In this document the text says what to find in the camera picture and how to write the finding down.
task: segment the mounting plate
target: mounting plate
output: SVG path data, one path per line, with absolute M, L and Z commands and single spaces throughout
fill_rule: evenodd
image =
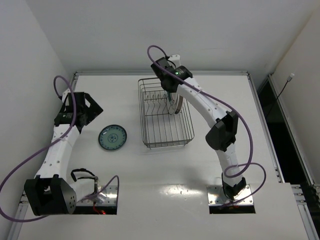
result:
M 221 207 L 221 205 L 229 203 L 230 199 L 224 194 L 222 185 L 210 185 L 206 188 L 208 193 L 208 205 L 210 214 L 248 214 L 256 213 L 254 200 L 252 196 L 247 197 L 241 202 L 230 206 Z M 239 194 L 234 197 L 234 201 L 245 198 L 251 194 L 251 188 L 247 185 Z

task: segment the white tabletop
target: white tabletop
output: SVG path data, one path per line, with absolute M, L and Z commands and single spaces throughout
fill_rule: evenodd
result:
M 104 111 L 83 129 L 68 172 L 86 168 L 102 183 L 119 175 L 117 215 L 50 216 L 24 224 L 19 239 L 308 239 L 290 184 L 278 183 L 247 76 L 195 77 L 206 92 L 234 106 L 252 131 L 253 161 L 267 172 L 265 186 L 253 196 L 256 214 L 209 214 L 206 186 L 221 184 L 222 171 L 205 140 L 210 129 L 192 106 L 195 138 L 188 145 L 146 148 L 138 99 L 138 80 L 146 77 L 83 75 L 76 84 L 77 92 L 89 93 Z M 121 149 L 106 152 L 98 135 L 111 124 L 124 127 L 128 137 Z M 241 122 L 236 139 L 238 160 L 245 163 L 249 141 Z M 244 176 L 254 190 L 263 172 L 251 166 Z M 168 191 L 173 184 L 190 191 Z M 29 208 L 25 218 L 32 217 Z

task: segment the wire dish rack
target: wire dish rack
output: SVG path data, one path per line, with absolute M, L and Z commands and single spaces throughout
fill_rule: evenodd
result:
M 144 78 L 138 81 L 142 142 L 148 148 L 184 146 L 194 137 L 189 105 L 183 101 L 178 114 L 171 113 L 168 93 L 160 80 Z

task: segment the white backdrop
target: white backdrop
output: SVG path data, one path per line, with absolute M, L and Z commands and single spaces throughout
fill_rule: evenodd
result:
M 148 45 L 258 86 L 319 0 L 26 0 L 67 69 L 150 70 Z
M 55 75 L 67 73 L 25 0 L 0 1 L 0 182 L 24 159 L 50 143 L 61 104 L 53 89 Z M 61 91 L 65 86 L 58 83 Z M 27 178 L 44 155 L 9 179 L 0 194 L 4 212 L 15 216 Z M 11 222 L 0 216 L 0 240 Z
M 314 12 L 301 34 L 274 73 L 279 93 L 287 77 L 295 76 L 280 99 L 295 138 L 302 146 L 302 157 L 311 175 L 320 184 L 319 102 L 320 102 L 320 7 Z

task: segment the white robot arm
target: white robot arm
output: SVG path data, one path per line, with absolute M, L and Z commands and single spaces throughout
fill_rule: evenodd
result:
M 67 183 L 67 169 L 72 148 L 81 134 L 82 128 L 95 119 L 103 109 L 85 92 L 75 92 L 76 117 L 75 125 L 69 133 L 61 138 L 73 119 L 73 103 L 70 91 L 63 93 L 62 108 L 54 119 L 53 138 L 51 142 L 60 139 L 47 152 L 42 166 L 34 179 L 27 179 L 24 191 L 36 216 L 72 214 L 76 202 L 83 197 L 96 192 L 96 176 L 74 179 Z
M 175 68 L 170 66 L 169 62 L 175 65 Z M 162 57 L 156 61 L 158 65 L 179 76 L 184 82 L 191 84 L 197 89 L 201 90 L 200 85 L 193 78 L 192 73 L 181 66 L 180 56 L 174 54 L 170 57 Z M 232 167 L 228 170 L 229 175 L 235 175 L 240 172 L 236 155 L 235 141 L 238 128 L 238 116 L 233 112 L 229 112 L 222 104 L 208 98 L 199 92 L 194 91 L 185 84 L 178 83 L 177 80 L 163 72 L 155 64 L 151 65 L 154 73 L 161 80 L 161 86 L 169 93 L 176 93 L 175 96 L 182 96 L 188 100 L 194 108 L 203 116 L 208 126 L 210 127 L 209 133 L 205 139 L 209 146 L 213 148 L 219 158 L 219 162 L 222 168 L 222 184 L 224 194 L 234 199 L 245 186 L 246 180 L 240 174 L 239 176 L 228 178 L 224 172 L 226 168 Z

